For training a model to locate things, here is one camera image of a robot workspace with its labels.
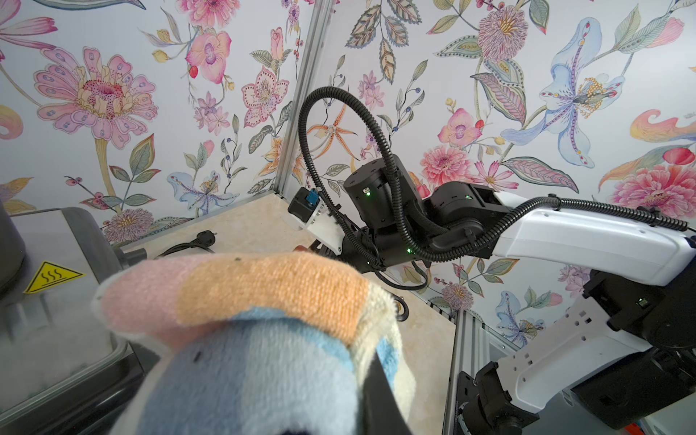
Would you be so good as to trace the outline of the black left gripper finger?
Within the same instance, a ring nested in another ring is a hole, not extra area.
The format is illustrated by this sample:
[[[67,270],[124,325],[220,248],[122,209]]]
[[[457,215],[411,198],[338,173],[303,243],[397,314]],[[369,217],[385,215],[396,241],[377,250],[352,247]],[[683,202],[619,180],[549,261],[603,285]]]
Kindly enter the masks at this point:
[[[374,355],[362,386],[362,427],[366,435],[411,435],[378,355]]]

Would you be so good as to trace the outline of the grey steel coffee machine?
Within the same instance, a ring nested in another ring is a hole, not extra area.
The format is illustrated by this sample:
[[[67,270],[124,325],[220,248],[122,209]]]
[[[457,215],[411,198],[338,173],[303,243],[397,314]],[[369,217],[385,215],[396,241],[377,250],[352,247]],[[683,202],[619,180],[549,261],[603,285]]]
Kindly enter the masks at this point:
[[[106,434],[155,355],[110,332],[99,285],[147,257],[111,246],[90,213],[1,206],[1,431]]]

